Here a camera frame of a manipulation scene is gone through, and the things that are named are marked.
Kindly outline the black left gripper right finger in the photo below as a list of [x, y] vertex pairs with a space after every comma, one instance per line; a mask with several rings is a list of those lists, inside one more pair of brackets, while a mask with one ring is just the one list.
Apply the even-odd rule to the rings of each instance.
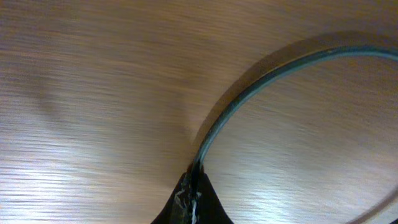
[[233, 224], [202, 170], [192, 171], [192, 223]]

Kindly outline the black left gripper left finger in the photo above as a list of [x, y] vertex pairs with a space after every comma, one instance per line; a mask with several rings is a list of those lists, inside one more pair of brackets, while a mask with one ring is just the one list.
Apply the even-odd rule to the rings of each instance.
[[195, 221], [191, 175], [185, 172], [177, 182], [164, 208], [151, 224], [192, 224]]

